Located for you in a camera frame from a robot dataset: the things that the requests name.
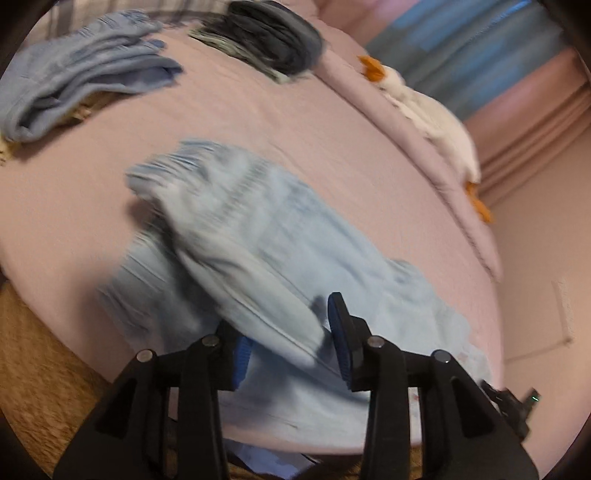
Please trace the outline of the light blue strawberry pants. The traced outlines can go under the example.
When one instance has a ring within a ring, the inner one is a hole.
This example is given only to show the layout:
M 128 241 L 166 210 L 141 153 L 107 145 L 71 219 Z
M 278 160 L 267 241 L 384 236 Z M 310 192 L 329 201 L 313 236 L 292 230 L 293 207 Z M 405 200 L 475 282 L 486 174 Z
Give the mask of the light blue strawberry pants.
M 383 256 L 273 162 L 189 140 L 126 182 L 155 214 L 101 299 L 133 346 L 178 351 L 221 321 L 252 339 L 245 382 L 222 404 L 231 423 L 288 439 L 362 434 L 368 398 L 346 389 L 329 334 L 334 292 L 402 349 L 445 349 L 490 378 L 468 321 L 417 268 Z

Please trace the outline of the pink bed sheet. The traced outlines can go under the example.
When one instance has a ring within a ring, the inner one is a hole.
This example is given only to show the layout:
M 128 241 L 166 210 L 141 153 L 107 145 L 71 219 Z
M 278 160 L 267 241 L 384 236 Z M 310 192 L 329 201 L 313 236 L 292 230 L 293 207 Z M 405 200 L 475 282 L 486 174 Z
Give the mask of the pink bed sheet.
M 182 67 L 176 81 L 144 94 L 98 92 L 37 141 L 8 142 L 1 170 L 1 266 L 35 315 L 94 370 L 116 377 L 133 346 L 100 292 L 155 210 L 127 186 L 128 170 L 189 140 L 235 146 L 308 185 L 379 252 L 417 268 L 469 323 L 471 342 L 501 379 L 493 284 L 452 213 L 426 177 L 384 134 L 315 73 L 276 84 L 183 29 L 152 35 Z M 283 451 L 349 454 L 362 434 L 288 439 L 231 423 L 224 436 Z

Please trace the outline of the pink curtain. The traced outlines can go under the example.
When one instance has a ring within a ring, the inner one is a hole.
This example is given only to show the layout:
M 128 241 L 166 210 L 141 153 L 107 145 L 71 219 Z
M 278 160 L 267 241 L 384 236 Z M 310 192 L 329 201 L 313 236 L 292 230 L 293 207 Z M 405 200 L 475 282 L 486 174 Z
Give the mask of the pink curtain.
M 317 6 L 325 23 L 367 50 L 370 40 L 418 2 L 319 1 Z M 490 203 L 530 179 L 590 125 L 588 70 L 564 28 L 554 22 L 567 48 L 468 119 L 458 117 L 477 147 L 480 191 Z

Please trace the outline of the white goose plush toy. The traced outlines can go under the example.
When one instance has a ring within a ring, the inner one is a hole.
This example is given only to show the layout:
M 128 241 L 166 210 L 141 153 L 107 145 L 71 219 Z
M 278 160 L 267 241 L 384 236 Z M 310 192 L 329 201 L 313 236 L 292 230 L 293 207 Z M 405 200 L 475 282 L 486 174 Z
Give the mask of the white goose plush toy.
M 363 76 L 436 147 L 453 168 L 480 219 L 491 224 L 493 215 L 478 196 L 482 172 L 477 149 L 464 123 L 439 101 L 409 87 L 397 70 L 369 55 L 359 56 L 359 60 Z

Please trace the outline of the blue curtain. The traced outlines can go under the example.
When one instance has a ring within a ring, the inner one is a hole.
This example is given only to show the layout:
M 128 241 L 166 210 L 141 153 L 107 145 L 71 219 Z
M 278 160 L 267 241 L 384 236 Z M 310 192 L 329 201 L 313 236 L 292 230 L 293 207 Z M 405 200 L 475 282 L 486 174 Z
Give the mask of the blue curtain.
M 420 1 L 367 50 L 466 120 L 567 46 L 537 1 Z

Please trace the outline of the blue folded cloth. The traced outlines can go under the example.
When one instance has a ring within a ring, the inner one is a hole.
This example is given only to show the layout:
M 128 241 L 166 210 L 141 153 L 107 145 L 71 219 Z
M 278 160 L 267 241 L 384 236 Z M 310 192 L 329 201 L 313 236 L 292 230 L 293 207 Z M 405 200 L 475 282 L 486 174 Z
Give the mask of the blue folded cloth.
M 1 136 L 39 140 L 98 92 L 144 94 L 170 86 L 182 73 L 152 37 L 162 24 L 141 10 L 104 14 L 13 57 L 1 77 Z

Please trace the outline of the pink quilted duvet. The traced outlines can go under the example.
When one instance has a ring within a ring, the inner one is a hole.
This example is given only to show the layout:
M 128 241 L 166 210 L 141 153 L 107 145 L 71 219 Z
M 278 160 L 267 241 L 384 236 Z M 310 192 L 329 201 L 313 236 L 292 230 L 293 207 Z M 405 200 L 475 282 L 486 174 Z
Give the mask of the pink quilted duvet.
M 310 22 L 329 43 L 314 69 L 315 75 L 389 138 L 426 177 L 454 216 L 483 267 L 493 280 L 501 281 L 503 269 L 493 233 L 475 211 L 452 167 L 410 120 L 349 63 L 349 56 L 360 50 L 360 45 L 345 32 L 318 18 L 315 2 L 284 1 L 283 5 Z

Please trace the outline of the light green folded garment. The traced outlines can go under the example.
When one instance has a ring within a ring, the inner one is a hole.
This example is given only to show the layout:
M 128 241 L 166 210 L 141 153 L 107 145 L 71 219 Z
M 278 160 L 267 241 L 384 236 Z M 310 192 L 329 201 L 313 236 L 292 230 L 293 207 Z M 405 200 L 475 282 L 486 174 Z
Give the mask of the light green folded garment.
M 304 70 L 303 72 L 294 75 L 280 73 L 280 71 L 264 64 L 262 59 L 249 53 L 245 47 L 240 46 L 235 41 L 216 34 L 204 33 L 204 31 L 199 28 L 190 29 L 187 35 L 194 40 L 204 43 L 204 45 L 221 51 L 229 57 L 241 60 L 245 64 L 249 64 L 249 66 L 252 66 L 260 73 L 263 73 L 277 84 L 293 83 L 297 79 L 311 77 L 310 70 Z

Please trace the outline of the dark blue folded jeans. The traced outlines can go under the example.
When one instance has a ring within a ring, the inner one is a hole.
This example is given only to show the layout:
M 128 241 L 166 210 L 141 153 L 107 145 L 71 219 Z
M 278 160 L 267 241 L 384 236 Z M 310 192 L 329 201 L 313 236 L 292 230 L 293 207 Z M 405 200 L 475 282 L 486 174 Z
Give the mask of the dark blue folded jeans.
M 276 1 L 232 1 L 197 28 L 235 41 L 287 75 L 311 70 L 325 50 L 318 30 Z

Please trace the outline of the white wall socket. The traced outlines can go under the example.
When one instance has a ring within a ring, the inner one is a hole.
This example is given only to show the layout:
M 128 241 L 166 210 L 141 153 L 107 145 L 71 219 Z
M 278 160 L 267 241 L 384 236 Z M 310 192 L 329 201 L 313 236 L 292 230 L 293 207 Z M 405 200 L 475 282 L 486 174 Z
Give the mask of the white wall socket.
M 574 342 L 574 314 L 569 294 L 568 283 L 564 278 L 553 282 L 559 321 L 562 331 L 562 342 L 566 345 Z

